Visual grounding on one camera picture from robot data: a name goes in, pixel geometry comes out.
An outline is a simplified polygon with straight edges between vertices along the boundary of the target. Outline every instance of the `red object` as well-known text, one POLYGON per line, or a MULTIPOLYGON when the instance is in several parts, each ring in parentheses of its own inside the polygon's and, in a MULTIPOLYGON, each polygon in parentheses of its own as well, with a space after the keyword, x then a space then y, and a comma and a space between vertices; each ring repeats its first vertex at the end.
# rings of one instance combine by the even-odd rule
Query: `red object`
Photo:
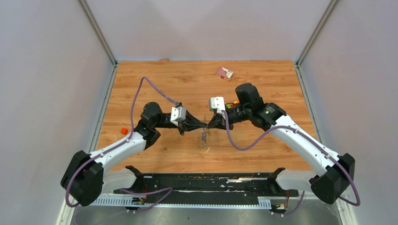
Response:
POLYGON ((120 133, 122 133, 122 134, 124 134, 124 135, 126 135, 127 133, 129 132, 129 130, 128 129, 126 129, 126 128, 122 128, 122 130, 120 131, 120 133))

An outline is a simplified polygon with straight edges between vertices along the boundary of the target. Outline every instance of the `gray floor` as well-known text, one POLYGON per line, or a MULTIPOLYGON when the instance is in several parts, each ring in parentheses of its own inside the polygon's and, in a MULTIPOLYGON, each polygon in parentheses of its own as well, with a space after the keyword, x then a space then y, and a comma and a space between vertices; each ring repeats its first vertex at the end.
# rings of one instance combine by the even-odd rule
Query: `gray floor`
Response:
MULTIPOLYGON (((290 210, 297 200, 290 200, 290 210)), ((123 207, 88 206, 78 207, 74 217, 78 225, 93 225, 121 211, 123 207)), ((279 218, 270 215, 268 210, 214 210, 214 209, 178 209, 153 208, 137 214, 121 213, 103 223, 103 225, 341 225, 336 204, 328 205, 320 200, 304 200, 301 208, 293 215, 279 218)))

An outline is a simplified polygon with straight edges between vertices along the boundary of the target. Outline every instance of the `white wall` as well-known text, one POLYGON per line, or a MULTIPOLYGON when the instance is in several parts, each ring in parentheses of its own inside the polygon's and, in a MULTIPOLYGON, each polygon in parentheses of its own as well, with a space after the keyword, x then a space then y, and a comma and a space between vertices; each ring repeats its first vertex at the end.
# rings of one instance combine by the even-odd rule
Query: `white wall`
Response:
POLYGON ((87 0, 117 60, 296 60, 329 0, 87 0))
POLYGON ((0 1, 1 224, 55 224, 111 70, 76 0, 0 1))
POLYGON ((356 159, 360 225, 398 214, 398 1, 342 0, 302 66, 326 145, 356 159))

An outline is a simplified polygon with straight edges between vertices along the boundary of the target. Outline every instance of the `wooden table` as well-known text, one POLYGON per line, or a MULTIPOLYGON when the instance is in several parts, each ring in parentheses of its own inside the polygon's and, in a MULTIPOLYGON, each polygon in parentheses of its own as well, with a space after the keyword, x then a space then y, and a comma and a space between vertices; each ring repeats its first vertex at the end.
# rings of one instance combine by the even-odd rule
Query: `wooden table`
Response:
MULTIPOLYGON (((235 88, 252 83, 265 102, 283 108, 304 130, 315 136, 301 87, 290 60, 240 61, 159 61, 121 62, 107 107, 98 149, 124 137, 121 128, 130 127, 130 108, 142 76, 147 76, 166 95, 183 103, 196 118, 209 121, 210 97, 222 96, 225 102, 237 100, 235 88), (219 67, 235 72, 231 81, 215 76, 219 67)), ((164 113, 173 106, 144 81, 134 107, 134 123, 148 102, 157 102, 164 113)), ((238 146, 251 144, 263 132, 249 121, 234 125, 232 138, 238 146)), ((256 146, 239 151, 230 144, 225 130, 213 129, 207 147, 200 149, 201 130, 180 136, 175 129, 158 129, 161 137, 147 150, 118 164, 114 170, 133 165, 141 172, 273 172, 278 167, 310 170, 293 150, 272 135, 256 146)))

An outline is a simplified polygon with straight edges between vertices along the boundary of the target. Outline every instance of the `wooden tabletop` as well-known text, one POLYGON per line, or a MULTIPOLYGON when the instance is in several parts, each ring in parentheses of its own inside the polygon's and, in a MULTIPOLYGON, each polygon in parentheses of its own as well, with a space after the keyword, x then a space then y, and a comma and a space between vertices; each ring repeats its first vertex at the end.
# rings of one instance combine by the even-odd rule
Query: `wooden tabletop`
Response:
MULTIPOLYGON (((160 90, 183 106, 196 118, 207 122, 213 112, 208 109, 210 97, 237 100, 235 88, 242 83, 257 87, 265 102, 284 109, 306 132, 315 137, 301 87, 290 60, 239 61, 159 61, 121 62, 107 107, 98 149, 124 137, 120 130, 130 127, 130 108, 142 76, 147 76, 160 90), (219 67, 235 72, 231 81, 215 75, 219 67)), ((144 81, 134 107, 134 124, 143 107, 157 102, 164 113, 173 106, 144 81)), ((230 144, 225 130, 212 129, 207 146, 200 149, 201 130, 180 136, 176 129, 158 128, 158 141, 147 150, 135 154, 114 170, 132 165, 141 172, 273 172, 278 167, 310 170, 311 167, 293 150, 272 135, 265 136, 247 151, 230 144)), ((234 124, 231 131, 238 146, 251 144, 263 131, 249 121, 234 124)))

